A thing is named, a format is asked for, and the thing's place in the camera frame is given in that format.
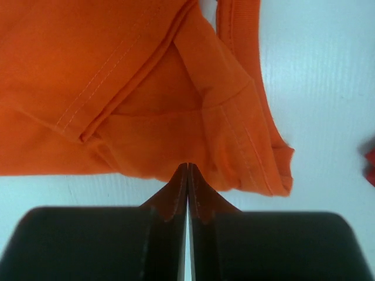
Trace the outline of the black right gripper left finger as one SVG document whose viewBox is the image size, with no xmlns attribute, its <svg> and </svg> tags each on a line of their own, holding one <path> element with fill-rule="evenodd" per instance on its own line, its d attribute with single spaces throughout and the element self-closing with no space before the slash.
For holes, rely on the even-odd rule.
<svg viewBox="0 0 375 281">
<path fill-rule="evenodd" d="M 2 280 L 182 280 L 188 167 L 138 207 L 38 207 L 18 223 Z"/>
</svg>

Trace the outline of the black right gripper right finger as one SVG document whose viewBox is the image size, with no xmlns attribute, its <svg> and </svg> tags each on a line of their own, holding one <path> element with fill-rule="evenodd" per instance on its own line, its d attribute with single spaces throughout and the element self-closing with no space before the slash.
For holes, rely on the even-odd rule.
<svg viewBox="0 0 375 281">
<path fill-rule="evenodd" d="M 349 224 L 309 211 L 241 211 L 189 165 L 193 280 L 373 280 Z"/>
</svg>

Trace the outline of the orange t shirt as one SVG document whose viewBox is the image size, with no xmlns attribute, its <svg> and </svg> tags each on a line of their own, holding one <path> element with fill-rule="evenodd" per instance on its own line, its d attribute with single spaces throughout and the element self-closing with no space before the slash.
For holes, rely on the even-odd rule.
<svg viewBox="0 0 375 281">
<path fill-rule="evenodd" d="M 288 196 L 265 96 L 259 1 L 2 1 L 1 175 L 197 165 L 216 190 Z"/>
</svg>

